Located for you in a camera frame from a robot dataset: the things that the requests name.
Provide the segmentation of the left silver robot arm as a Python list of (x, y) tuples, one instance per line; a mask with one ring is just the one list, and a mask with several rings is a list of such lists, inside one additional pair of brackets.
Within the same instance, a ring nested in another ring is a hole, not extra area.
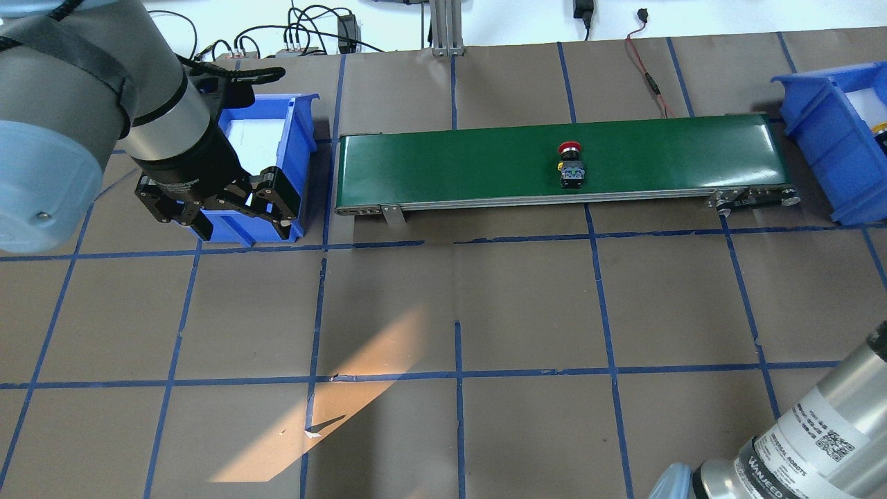
[(2, 250), (54, 250), (79, 228), (117, 146), (159, 223), (213, 235), (235, 211), (288, 239), (301, 196), (282, 168), (241, 165), (219, 123), (282, 67), (230, 70), (174, 53), (139, 1), (3, 1)]

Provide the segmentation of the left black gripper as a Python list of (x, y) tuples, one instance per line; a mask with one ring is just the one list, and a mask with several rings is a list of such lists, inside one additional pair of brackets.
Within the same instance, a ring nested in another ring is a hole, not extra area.
[(263, 219), (285, 240), (292, 235), (301, 196), (282, 168), (250, 175), (224, 132), (205, 132), (186, 152), (164, 160), (134, 158), (143, 171), (136, 197), (159, 223), (175, 223), (210, 241), (213, 224), (202, 203), (222, 195), (222, 208)]

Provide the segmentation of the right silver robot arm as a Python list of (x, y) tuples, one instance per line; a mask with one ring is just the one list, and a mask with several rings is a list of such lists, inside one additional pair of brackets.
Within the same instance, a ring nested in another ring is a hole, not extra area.
[(732, 460), (675, 462), (653, 498), (871, 498), (886, 480), (886, 332), (845, 360)]

